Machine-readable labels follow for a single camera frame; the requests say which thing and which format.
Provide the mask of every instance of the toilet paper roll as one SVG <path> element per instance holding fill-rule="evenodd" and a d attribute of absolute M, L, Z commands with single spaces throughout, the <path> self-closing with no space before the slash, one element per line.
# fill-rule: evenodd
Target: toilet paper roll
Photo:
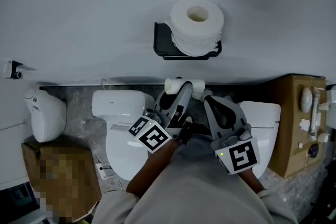
<path fill-rule="evenodd" d="M 209 0 L 177 2 L 165 23 L 172 31 L 172 41 L 186 55 L 197 57 L 215 51 L 221 39 L 224 15 Z"/>
<path fill-rule="evenodd" d="M 177 94 L 185 82 L 191 82 L 194 93 L 202 93 L 205 89 L 205 82 L 201 79 L 166 79 L 164 90 L 166 94 Z"/>

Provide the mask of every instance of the cardboard box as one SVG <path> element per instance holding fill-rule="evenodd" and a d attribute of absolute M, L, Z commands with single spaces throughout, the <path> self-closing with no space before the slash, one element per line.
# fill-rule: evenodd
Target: cardboard box
<path fill-rule="evenodd" d="M 320 103 L 327 101 L 325 78 L 289 75 L 260 84 L 253 91 L 250 100 L 257 102 L 275 103 L 281 106 L 281 117 L 278 136 L 268 168 L 282 177 L 288 177 L 318 163 L 323 152 L 323 143 L 310 141 L 310 130 L 300 129 L 301 119 L 311 121 L 312 108 L 308 113 L 300 110 L 302 90 L 308 87 L 320 89 Z M 321 125 L 318 134 L 325 132 L 326 113 L 321 112 Z M 311 145 L 318 143 L 319 152 L 316 158 L 308 155 Z"/>
<path fill-rule="evenodd" d="M 32 187 L 63 222 L 75 222 L 101 198 L 91 150 L 64 142 L 22 144 Z"/>

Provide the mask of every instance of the speckled floor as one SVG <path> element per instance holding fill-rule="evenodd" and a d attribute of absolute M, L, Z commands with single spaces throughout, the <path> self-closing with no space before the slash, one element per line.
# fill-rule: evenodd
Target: speckled floor
<path fill-rule="evenodd" d="M 217 96 L 224 97 L 229 94 L 235 102 L 238 102 L 242 100 L 239 100 L 237 92 L 243 92 L 244 87 L 246 86 L 214 86 L 210 89 Z M 105 152 L 106 123 L 100 118 L 94 118 L 91 112 L 92 94 L 102 87 L 45 87 L 44 89 L 67 104 L 67 126 L 64 134 L 72 136 L 79 144 L 89 147 L 101 163 L 108 162 Z M 106 89 L 139 90 L 156 99 L 163 90 L 163 86 L 106 86 Z M 203 103 L 191 99 L 188 113 L 194 117 L 195 122 L 207 125 Z M 334 144 L 327 143 L 324 147 L 323 161 L 320 164 L 286 179 L 267 169 L 260 180 L 266 188 L 280 194 L 300 221 L 310 212 L 310 203 L 316 201 L 319 195 L 327 173 L 324 167 L 331 162 L 334 152 Z M 106 171 L 108 175 L 114 175 L 113 170 Z M 102 193 L 121 189 L 121 186 L 126 187 L 128 184 L 128 181 L 122 178 L 118 181 L 117 176 L 102 180 L 98 171 L 97 176 Z"/>

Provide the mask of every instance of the toilet tank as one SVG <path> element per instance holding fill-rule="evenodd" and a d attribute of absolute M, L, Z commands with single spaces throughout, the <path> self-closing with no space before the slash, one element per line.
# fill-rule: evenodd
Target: toilet tank
<path fill-rule="evenodd" d="M 99 90 L 92 96 L 92 114 L 106 122 L 125 119 L 133 123 L 154 103 L 153 97 L 140 91 Z"/>

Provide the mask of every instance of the toilet bowl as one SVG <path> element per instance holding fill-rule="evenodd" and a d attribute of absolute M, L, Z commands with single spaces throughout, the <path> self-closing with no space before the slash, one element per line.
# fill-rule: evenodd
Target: toilet bowl
<path fill-rule="evenodd" d="M 64 102 L 37 89 L 28 89 L 24 100 L 32 115 L 31 126 L 38 142 L 48 142 L 62 134 L 67 122 L 67 106 Z"/>
<path fill-rule="evenodd" d="M 131 180 L 148 158 L 147 150 L 127 130 L 154 107 L 154 99 L 140 91 L 99 90 L 92 96 L 92 114 L 106 121 L 106 155 L 121 178 Z"/>
<path fill-rule="evenodd" d="M 281 106 L 278 104 L 244 101 L 240 103 L 251 135 L 258 140 L 260 164 L 252 168 L 257 178 L 265 172 L 277 139 Z"/>

